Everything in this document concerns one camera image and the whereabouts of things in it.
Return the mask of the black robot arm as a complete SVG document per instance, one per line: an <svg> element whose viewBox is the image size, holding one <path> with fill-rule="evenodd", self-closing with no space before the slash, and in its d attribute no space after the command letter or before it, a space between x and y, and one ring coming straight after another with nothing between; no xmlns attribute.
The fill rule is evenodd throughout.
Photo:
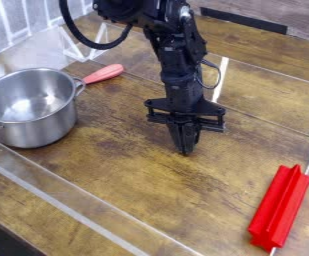
<svg viewBox="0 0 309 256"><path fill-rule="evenodd" d="M147 120L167 126L177 151L192 152L203 130L223 130L224 108L203 96L201 67L212 64L185 0L93 0L104 19L143 29L160 63L165 96L144 101Z"/></svg>

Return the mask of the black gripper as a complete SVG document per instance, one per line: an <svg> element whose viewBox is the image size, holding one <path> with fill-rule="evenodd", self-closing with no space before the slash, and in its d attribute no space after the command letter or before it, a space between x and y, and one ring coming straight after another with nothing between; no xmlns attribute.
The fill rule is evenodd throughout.
<svg viewBox="0 0 309 256"><path fill-rule="evenodd" d="M148 99L144 101L147 107L147 120L153 123L165 124L169 136L177 151L188 155L199 141L200 130L222 132L224 130L223 116L226 109L200 98L189 108L173 110L167 98ZM183 126L175 121L191 121Z"/></svg>

